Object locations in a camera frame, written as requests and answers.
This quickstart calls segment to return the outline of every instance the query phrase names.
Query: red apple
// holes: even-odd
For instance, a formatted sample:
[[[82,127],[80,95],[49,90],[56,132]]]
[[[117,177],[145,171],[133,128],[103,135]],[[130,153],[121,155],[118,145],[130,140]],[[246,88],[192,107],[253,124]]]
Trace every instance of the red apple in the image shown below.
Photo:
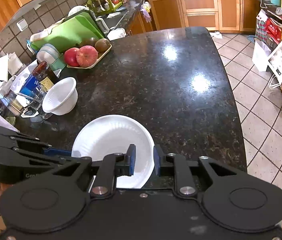
[[[65,63],[67,63],[71,67],[78,67],[79,66],[79,63],[77,62],[77,52],[78,52],[78,50],[79,50],[78,48],[68,49],[64,53]]]

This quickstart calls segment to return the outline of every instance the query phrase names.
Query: wall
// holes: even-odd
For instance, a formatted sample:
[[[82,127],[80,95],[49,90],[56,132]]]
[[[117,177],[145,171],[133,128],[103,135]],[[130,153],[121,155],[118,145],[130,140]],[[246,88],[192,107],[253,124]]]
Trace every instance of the wall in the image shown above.
[[[0,32],[0,57],[5,53],[15,52],[24,64],[30,63],[32,53],[26,47],[26,41],[34,33],[38,33],[68,15],[71,8],[86,4],[87,0],[48,0],[37,10],[32,9],[24,18],[29,27],[21,32],[16,23]]]

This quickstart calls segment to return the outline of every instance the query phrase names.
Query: glass bottle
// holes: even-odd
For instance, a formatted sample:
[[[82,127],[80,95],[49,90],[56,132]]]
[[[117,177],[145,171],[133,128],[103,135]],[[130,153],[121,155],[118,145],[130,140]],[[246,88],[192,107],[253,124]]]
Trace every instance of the glass bottle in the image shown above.
[[[54,84],[59,82],[59,78],[54,74],[46,61],[39,63],[32,71],[32,75],[36,77],[46,90],[50,90]]]

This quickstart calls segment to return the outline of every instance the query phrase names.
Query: kitchen island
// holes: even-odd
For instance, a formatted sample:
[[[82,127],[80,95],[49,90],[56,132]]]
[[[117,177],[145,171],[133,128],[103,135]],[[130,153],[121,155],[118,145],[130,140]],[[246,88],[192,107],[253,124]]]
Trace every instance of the kitchen island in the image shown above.
[[[246,171],[236,103],[205,28],[169,29],[112,41],[112,49],[94,68],[64,68],[61,77],[67,76],[77,80],[75,108],[44,122],[19,118],[16,127],[22,133],[71,150],[87,123],[121,114],[140,122],[166,153],[189,160],[207,155]]]

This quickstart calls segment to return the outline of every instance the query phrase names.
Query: fruit tray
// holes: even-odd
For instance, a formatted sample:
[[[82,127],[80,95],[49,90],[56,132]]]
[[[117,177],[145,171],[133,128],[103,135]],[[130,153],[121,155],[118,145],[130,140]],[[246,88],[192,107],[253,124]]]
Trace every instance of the fruit tray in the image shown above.
[[[105,52],[103,52],[103,54],[99,57],[98,55],[98,59],[95,61],[95,63],[93,65],[91,65],[90,67],[71,67],[69,65],[66,65],[69,68],[80,68],[80,69],[87,69],[87,68],[93,68],[96,64],[98,64],[98,62],[110,51],[110,49],[112,48],[112,44],[110,45],[110,48],[108,48]]]

